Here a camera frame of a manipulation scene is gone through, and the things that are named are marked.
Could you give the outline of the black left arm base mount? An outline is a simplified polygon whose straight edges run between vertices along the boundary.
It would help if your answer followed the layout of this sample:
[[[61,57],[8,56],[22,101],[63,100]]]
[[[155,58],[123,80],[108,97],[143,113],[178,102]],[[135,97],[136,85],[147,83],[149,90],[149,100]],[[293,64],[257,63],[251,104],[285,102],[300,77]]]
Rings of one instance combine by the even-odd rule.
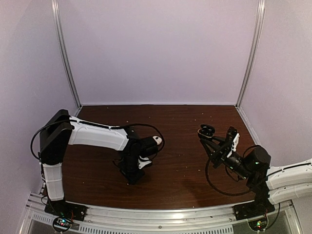
[[[52,201],[46,187],[43,190],[41,201],[45,205],[44,212],[55,216],[52,221],[52,228],[57,233],[67,232],[75,226],[75,221],[84,221],[85,219],[86,206],[70,203],[65,199]]]

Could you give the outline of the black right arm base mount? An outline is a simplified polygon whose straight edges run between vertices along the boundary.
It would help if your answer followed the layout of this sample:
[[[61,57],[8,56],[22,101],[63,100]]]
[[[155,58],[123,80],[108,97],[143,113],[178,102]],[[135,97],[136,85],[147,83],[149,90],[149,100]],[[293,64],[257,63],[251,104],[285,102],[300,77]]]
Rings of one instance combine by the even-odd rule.
[[[254,201],[234,206],[236,220],[246,219],[251,230],[255,232],[263,232],[268,228],[268,213],[274,211],[275,206],[269,202],[268,189],[256,192]]]

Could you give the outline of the black earbud charging case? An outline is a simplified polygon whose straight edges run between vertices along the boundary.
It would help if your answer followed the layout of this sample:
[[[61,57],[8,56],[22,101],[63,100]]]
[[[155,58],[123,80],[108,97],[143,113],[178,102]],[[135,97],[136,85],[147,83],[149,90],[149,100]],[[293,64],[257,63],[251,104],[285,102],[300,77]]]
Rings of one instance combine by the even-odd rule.
[[[215,128],[211,125],[208,124],[201,124],[200,125],[200,129],[198,129],[197,131],[197,135],[200,139],[205,139],[205,140],[209,140],[212,141],[212,137],[215,134]]]

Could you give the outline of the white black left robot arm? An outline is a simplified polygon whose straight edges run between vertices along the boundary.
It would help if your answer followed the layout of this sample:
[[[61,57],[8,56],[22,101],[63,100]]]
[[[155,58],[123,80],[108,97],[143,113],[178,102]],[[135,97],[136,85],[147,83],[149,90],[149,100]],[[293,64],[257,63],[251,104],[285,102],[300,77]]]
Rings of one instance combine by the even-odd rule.
[[[62,182],[62,164],[69,145],[87,145],[112,149],[119,152],[116,163],[128,184],[136,184],[144,176],[144,167],[151,166],[153,157],[164,147],[161,134],[140,137],[134,130],[136,124],[109,126],[82,120],[59,110],[46,124],[38,129],[32,139],[39,137],[39,152],[33,156],[41,164],[43,180],[47,188],[51,208],[59,216],[70,212],[65,202]]]

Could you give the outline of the white earbud charging case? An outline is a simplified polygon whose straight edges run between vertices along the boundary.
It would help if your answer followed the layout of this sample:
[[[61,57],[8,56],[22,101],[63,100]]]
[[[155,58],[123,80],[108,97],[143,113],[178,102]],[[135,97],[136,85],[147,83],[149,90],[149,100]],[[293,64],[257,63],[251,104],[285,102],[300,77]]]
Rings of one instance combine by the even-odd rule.
[[[153,136],[153,139],[157,145],[160,145],[163,142],[163,139],[159,136]]]

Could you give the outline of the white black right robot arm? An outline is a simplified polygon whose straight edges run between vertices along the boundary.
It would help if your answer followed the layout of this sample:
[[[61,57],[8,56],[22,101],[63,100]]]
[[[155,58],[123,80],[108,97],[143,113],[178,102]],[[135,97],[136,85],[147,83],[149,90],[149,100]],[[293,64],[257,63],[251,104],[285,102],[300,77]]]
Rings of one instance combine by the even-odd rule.
[[[208,184],[226,196],[243,196],[254,193],[250,211],[262,214],[269,206],[311,194],[312,161],[306,160],[292,165],[273,167],[271,156],[260,145],[250,146],[240,155],[237,151],[240,134],[228,132],[226,137],[198,132],[199,141],[207,153],[205,176]],[[236,175],[235,182],[246,181],[247,190],[229,193],[219,189],[210,180],[209,167],[224,165],[226,173]]]

